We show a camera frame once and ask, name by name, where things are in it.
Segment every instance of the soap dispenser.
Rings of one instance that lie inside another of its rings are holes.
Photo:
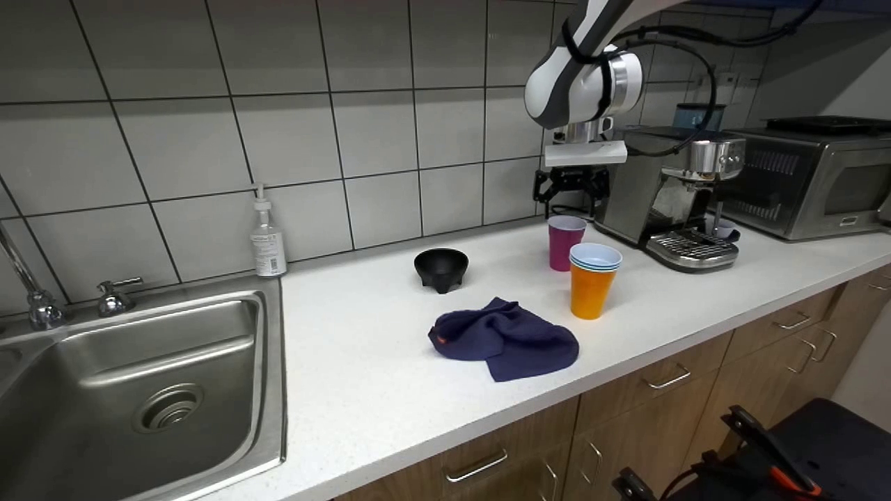
[[[257,229],[250,234],[257,276],[274,279],[286,272],[285,237],[274,222],[274,202],[261,184],[257,187]]]

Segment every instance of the stainless steel appliance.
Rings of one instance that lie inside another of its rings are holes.
[[[744,134],[746,167],[721,187],[725,213],[779,240],[882,229],[891,206],[891,123],[806,116]]]
[[[715,187],[735,177],[746,141],[730,134],[630,131],[632,155],[611,167],[595,224],[676,270],[721,270],[737,247],[715,234]]]

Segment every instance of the microwave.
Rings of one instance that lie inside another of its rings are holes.
[[[719,187],[721,211],[779,240],[882,230],[891,217],[891,131],[746,131],[746,165]]]

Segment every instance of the orange cup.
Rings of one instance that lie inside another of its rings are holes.
[[[611,245],[574,245],[570,247],[570,312],[595,320],[604,312],[622,254]]]

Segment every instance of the plastic cup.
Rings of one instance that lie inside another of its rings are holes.
[[[568,250],[581,241],[586,220],[574,213],[554,213],[549,217],[549,265],[551,270],[565,272],[570,266]]]
[[[570,266],[570,312],[595,320],[604,312],[622,254],[595,241],[574,245]]]

